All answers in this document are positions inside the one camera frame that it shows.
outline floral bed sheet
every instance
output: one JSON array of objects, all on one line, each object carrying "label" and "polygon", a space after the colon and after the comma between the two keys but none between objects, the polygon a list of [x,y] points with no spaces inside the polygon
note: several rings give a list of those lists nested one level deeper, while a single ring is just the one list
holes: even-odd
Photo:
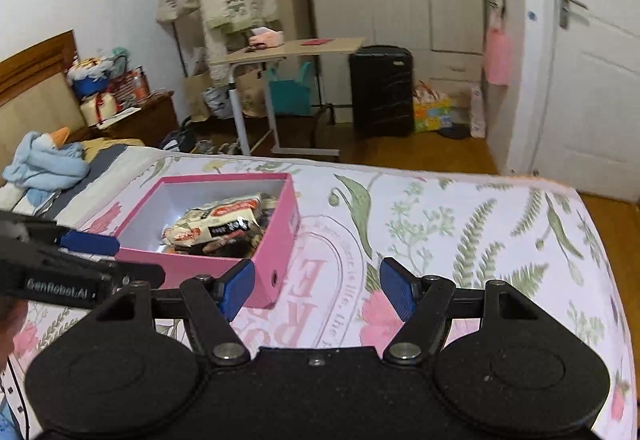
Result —
[{"label": "floral bed sheet", "polygon": [[[635,372],[622,303],[593,221],[577,193],[564,186],[539,179],[132,147],[72,200],[58,221],[109,234],[163,176],[235,172],[290,173],[302,216],[276,305],[244,308],[232,324],[253,353],[260,346],[361,344],[382,352],[401,326],[380,289],[378,266],[385,256],[417,276],[437,274],[460,287],[480,288],[501,278],[605,361],[610,392],[594,431],[606,440],[635,438]],[[25,437],[40,427],[24,396],[24,373],[37,353],[83,315],[30,305],[11,367],[2,376]],[[160,333],[188,342],[180,321],[157,326]],[[454,321],[448,340],[478,326],[479,320]],[[20,389],[20,398],[8,388]]]}]

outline snack bag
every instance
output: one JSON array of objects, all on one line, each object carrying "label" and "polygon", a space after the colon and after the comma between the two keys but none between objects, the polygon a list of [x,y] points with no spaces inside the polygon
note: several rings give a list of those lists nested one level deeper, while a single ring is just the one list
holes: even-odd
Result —
[{"label": "snack bag", "polygon": [[450,128],[451,117],[449,111],[451,100],[428,84],[420,83],[414,89],[414,121],[415,131],[438,131]]},{"label": "snack bag", "polygon": [[260,194],[227,198],[187,211],[175,224],[162,232],[162,242],[178,248],[190,248],[207,243],[215,250],[234,238],[259,228],[257,219],[262,210]]}]

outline wooden headboard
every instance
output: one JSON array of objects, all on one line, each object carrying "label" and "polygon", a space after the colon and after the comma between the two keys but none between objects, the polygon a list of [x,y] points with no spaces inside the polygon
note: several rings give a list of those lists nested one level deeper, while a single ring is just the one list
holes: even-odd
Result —
[{"label": "wooden headboard", "polygon": [[47,39],[0,62],[0,173],[29,131],[67,126],[71,141],[89,137],[65,71],[76,55],[73,32]]}]

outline open box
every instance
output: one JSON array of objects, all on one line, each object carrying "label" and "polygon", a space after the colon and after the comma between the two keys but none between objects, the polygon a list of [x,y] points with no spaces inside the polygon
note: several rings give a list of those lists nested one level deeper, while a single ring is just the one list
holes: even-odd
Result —
[{"label": "open box", "polygon": [[300,223],[296,193],[289,174],[211,174],[169,176],[158,180],[115,233],[117,260],[156,263],[166,272],[162,288],[177,288],[198,274],[219,277],[241,258],[164,254],[162,231],[187,210],[224,198],[267,193],[278,199],[269,225],[254,252],[255,287],[247,306],[264,308],[276,301]]}]

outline pink bag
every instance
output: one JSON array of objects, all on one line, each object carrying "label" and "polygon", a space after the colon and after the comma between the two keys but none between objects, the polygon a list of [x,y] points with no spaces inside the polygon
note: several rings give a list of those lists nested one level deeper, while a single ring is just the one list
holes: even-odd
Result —
[{"label": "pink bag", "polygon": [[489,84],[508,86],[512,53],[513,47],[504,33],[503,20],[492,13],[484,46],[484,74]]}]

